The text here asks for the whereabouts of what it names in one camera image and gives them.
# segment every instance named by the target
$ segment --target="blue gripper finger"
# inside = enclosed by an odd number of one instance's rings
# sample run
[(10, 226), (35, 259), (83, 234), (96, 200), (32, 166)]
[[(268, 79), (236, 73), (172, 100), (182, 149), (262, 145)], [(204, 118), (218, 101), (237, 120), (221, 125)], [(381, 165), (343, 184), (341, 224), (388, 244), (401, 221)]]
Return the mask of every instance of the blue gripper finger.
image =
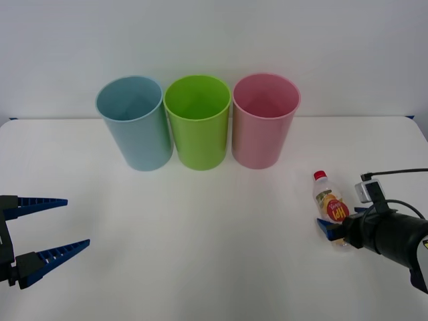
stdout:
[(35, 212), (44, 211), (45, 209), (53, 209), (55, 207), (66, 206), (67, 199), (43, 199), (39, 197), (18, 197), (17, 207), (4, 209), (3, 214), (6, 221), (16, 219), (20, 216), (32, 214)]
[[(77, 243), (37, 252), (35, 253), (37, 257), (34, 255), (34, 252), (22, 255), (21, 259), (17, 257), (17, 268), (18, 270), (22, 270), (24, 272), (19, 273), (19, 275), (21, 276), (19, 280), (19, 287), (21, 289), (25, 289), (33, 285), (34, 283), (42, 279), (42, 277), (44, 277), (50, 271), (74, 257), (83, 249), (87, 248), (89, 244), (90, 240), (86, 239)], [(32, 261), (34, 261), (34, 259), (37, 259), (37, 262), (32, 262), (30, 264), (30, 259)], [(37, 268), (33, 271), (29, 271), (28, 269), (23, 268), (26, 265), (37, 266)]]

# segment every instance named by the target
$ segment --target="cup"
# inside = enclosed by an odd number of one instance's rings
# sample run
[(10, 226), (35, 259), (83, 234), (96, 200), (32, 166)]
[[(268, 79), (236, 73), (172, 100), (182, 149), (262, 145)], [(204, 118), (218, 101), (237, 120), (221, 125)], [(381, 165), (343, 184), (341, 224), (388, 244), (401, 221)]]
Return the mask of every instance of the cup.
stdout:
[(204, 171), (225, 158), (231, 92), (220, 79), (195, 75), (175, 81), (165, 92), (180, 161)]
[(253, 74), (233, 89), (232, 154), (243, 166), (275, 164), (300, 103), (299, 89), (275, 74)]
[(96, 99), (126, 162), (138, 171), (162, 167), (173, 153), (162, 97), (155, 80), (129, 76), (110, 82)]

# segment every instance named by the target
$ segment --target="white tabletop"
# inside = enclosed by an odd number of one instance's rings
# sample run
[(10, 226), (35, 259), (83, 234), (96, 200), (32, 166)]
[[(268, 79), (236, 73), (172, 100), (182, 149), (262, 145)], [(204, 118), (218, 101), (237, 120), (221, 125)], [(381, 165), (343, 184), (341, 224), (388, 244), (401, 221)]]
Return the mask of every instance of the white tabletop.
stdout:
[[(0, 128), (0, 195), (69, 199), (8, 223), (15, 254), (91, 245), (26, 290), (0, 284), (0, 320), (426, 320), (409, 271), (318, 230), (312, 173), (349, 207), (359, 174), (426, 167), (404, 117), (295, 118), (280, 161), (254, 171), (134, 171), (101, 120), (14, 120)], [(388, 198), (428, 215), (428, 175), (380, 177)], [(397, 205), (402, 213), (407, 210)]]

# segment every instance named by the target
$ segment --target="plastic bottle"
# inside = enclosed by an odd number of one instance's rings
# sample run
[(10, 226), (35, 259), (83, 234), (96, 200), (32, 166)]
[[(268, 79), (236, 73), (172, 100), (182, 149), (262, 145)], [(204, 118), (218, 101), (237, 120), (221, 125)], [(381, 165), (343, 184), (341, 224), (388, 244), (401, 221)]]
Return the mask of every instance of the plastic bottle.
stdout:
[[(328, 177), (324, 171), (314, 173), (314, 192), (316, 206), (321, 214), (321, 218), (331, 223), (341, 224), (345, 217), (349, 216), (349, 209), (343, 203), (340, 189)], [(333, 242), (340, 247), (349, 247), (343, 239)]]

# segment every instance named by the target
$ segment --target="robotic arm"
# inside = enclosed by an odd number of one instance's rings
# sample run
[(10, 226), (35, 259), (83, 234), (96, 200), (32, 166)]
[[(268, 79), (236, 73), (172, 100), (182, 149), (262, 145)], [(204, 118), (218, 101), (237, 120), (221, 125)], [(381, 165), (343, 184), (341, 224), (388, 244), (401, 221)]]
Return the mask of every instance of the robotic arm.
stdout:
[[(408, 173), (422, 170), (405, 170)], [(428, 294), (428, 221), (413, 206), (394, 199), (385, 199), (379, 180), (368, 173), (361, 175), (362, 182), (355, 185), (362, 203), (373, 202), (369, 208), (356, 208), (342, 225), (317, 219), (318, 225), (330, 241), (344, 239), (353, 247), (365, 247), (383, 255), (410, 270), (412, 285)], [(419, 218), (397, 213), (388, 204), (398, 203), (412, 209)]]
[(0, 196), (0, 282), (8, 280), (10, 286), (19, 282), (21, 289), (28, 288), (89, 246), (90, 240), (87, 239), (41, 252), (30, 252), (17, 256), (13, 266), (15, 254), (6, 221), (67, 204), (66, 199)]

